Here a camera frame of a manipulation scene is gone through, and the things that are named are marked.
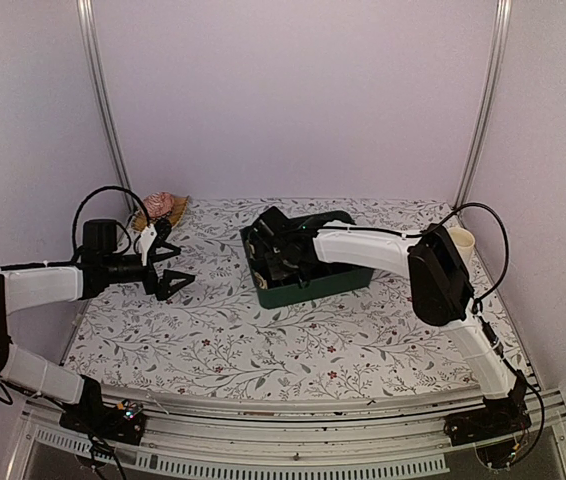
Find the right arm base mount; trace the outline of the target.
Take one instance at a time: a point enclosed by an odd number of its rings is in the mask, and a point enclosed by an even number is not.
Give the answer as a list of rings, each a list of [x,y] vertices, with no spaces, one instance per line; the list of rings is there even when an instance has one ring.
[[[453,446],[458,446],[523,431],[531,424],[525,403],[485,399],[479,409],[447,415],[443,432]]]

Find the green divided storage box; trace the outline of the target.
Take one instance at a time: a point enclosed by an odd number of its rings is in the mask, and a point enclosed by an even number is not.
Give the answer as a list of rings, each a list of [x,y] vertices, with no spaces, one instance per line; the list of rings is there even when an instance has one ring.
[[[373,270],[342,263],[319,263],[305,272],[285,272],[264,249],[252,225],[240,229],[258,302],[265,309],[316,300],[370,285]]]

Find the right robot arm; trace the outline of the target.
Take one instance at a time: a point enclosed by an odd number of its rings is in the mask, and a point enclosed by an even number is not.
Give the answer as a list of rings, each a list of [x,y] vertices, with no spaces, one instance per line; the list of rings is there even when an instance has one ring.
[[[416,317],[448,336],[478,380],[486,406],[479,421],[484,432],[502,435],[524,411],[526,382],[483,318],[465,262],[442,224],[393,231],[359,226],[341,211],[291,219],[270,207],[246,228],[245,244],[265,257],[273,279],[306,280],[317,267],[332,263],[407,279]]]

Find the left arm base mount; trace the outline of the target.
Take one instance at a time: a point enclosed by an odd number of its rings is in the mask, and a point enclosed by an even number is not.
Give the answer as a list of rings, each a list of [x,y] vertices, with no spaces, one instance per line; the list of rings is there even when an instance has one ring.
[[[107,406],[101,401],[63,405],[59,425],[95,438],[139,446],[147,417],[142,411],[124,406]]]

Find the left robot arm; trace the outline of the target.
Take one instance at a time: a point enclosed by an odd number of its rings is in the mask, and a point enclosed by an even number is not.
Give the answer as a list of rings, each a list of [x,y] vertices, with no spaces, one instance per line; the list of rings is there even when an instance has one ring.
[[[146,294],[166,301],[194,281],[192,274],[155,270],[155,263],[181,252],[167,241],[168,222],[147,225],[125,250],[117,247],[119,226],[110,219],[87,221],[83,243],[68,262],[0,266],[0,380],[73,407],[74,419],[91,434],[104,433],[112,423],[99,383],[16,345],[8,319],[15,312],[90,300],[117,284],[139,283]]]

